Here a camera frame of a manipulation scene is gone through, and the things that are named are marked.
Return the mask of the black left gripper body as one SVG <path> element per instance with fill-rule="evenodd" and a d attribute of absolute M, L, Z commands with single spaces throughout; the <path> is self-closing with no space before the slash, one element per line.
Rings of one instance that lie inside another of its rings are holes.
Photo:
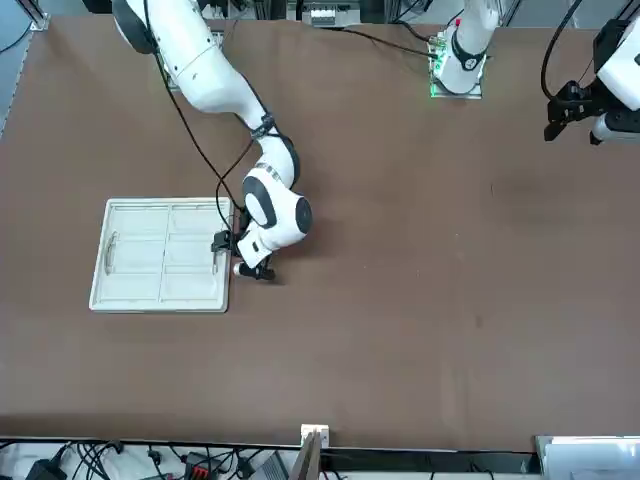
<path fill-rule="evenodd" d="M 547 104 L 550 124 L 568 124 L 596 116 L 602 112 L 602 100 L 597 82 L 580 86 L 577 81 L 568 81 Z"/>

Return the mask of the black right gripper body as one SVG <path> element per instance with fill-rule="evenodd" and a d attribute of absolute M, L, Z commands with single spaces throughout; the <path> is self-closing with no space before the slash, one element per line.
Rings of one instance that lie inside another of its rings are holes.
<path fill-rule="evenodd" d="M 270 257 L 261 260 L 255 267 L 249 267 L 246 262 L 241 263 L 241 275 L 255 280 L 274 281 L 275 271 L 270 267 Z"/>

